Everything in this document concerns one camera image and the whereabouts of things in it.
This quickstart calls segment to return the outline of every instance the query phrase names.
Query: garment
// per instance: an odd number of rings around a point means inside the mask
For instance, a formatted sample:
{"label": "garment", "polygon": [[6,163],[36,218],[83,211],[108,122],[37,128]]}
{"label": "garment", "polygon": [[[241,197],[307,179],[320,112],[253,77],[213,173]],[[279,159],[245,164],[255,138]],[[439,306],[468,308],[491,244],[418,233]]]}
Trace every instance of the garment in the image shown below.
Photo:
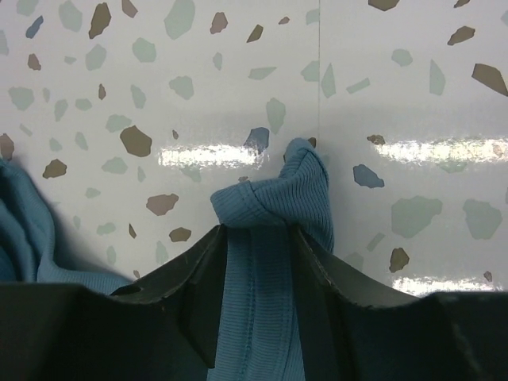
{"label": "garment", "polygon": [[277,179],[220,190],[211,201],[228,226],[228,260],[209,381],[305,379],[291,283],[288,226],[333,252],[328,175],[307,140],[287,147]]}
{"label": "garment", "polygon": [[115,274],[61,268],[56,250],[52,215],[32,181],[0,160],[0,282],[80,283],[104,294],[129,284]]}

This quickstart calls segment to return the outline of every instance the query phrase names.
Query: teal cloth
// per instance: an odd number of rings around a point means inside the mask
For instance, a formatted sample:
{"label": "teal cloth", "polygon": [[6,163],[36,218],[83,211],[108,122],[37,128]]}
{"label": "teal cloth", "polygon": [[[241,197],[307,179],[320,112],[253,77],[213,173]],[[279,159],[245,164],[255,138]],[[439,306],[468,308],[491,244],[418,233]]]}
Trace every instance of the teal cloth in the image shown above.
{"label": "teal cloth", "polygon": [[103,294],[129,284],[115,274],[61,268],[58,249],[52,215],[32,181],[0,159],[0,282],[79,283]]}
{"label": "teal cloth", "polygon": [[228,261],[216,368],[209,381],[305,379],[291,282],[288,226],[333,252],[328,175],[307,140],[287,147],[277,179],[212,195],[228,226]]}

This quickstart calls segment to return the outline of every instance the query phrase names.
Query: folded fabric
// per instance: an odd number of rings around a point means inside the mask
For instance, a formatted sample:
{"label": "folded fabric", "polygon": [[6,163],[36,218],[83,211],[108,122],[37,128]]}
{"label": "folded fabric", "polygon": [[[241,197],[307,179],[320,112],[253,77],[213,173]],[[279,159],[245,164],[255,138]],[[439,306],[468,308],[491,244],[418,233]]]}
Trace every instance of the folded fabric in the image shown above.
{"label": "folded fabric", "polygon": [[333,252],[328,175],[307,140],[293,140],[277,179],[220,190],[211,201],[228,226],[228,261],[209,381],[305,379],[291,282],[288,226]]}
{"label": "folded fabric", "polygon": [[20,168],[0,160],[0,281],[80,283],[103,294],[129,284],[115,274],[61,268],[55,250],[48,207]]}

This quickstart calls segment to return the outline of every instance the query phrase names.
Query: speckled floor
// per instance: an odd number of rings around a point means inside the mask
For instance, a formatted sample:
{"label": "speckled floor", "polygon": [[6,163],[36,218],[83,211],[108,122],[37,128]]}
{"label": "speckled floor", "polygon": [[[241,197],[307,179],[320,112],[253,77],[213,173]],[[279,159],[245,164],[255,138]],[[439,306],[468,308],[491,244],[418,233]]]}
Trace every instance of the speckled floor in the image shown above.
{"label": "speckled floor", "polygon": [[4,0],[0,29],[1,154],[75,265],[150,272],[316,137],[337,256],[416,295],[508,286],[506,0]]}

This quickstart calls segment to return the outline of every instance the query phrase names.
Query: blue fabric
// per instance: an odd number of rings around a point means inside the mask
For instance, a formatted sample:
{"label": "blue fabric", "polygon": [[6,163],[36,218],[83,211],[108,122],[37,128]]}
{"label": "blue fabric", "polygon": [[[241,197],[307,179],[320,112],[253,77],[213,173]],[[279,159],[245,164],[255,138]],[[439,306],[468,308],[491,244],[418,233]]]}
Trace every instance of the blue fabric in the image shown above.
{"label": "blue fabric", "polygon": [[211,201],[228,229],[216,368],[209,381],[305,379],[288,226],[333,252],[328,175],[307,140],[293,140],[277,179],[220,190]]}
{"label": "blue fabric", "polygon": [[103,294],[129,284],[114,274],[61,268],[56,249],[52,215],[32,181],[0,160],[0,281],[80,283]]}

